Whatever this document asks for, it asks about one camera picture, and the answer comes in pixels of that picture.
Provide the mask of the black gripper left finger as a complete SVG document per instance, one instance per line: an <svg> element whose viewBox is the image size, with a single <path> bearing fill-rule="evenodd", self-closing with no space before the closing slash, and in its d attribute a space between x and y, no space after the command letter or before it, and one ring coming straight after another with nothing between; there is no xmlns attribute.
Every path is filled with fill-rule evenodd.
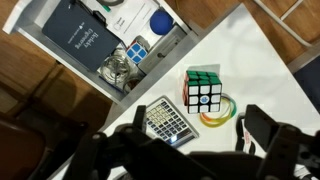
<svg viewBox="0 0 320 180"><path fill-rule="evenodd" d="M146 114L146 106L139 105L136 109L136 113L133 120L133 125L137 127L139 130L146 129L145 114Z"/></svg>

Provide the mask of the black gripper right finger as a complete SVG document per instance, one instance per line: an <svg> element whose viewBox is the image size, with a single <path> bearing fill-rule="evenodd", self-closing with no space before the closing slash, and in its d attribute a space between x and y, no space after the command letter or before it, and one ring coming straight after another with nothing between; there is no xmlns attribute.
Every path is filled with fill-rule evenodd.
<svg viewBox="0 0 320 180"><path fill-rule="evenodd" d="M274 119L257 105L248 105L246 107L244 126L264 151L268 150L274 135L280 127Z"/></svg>

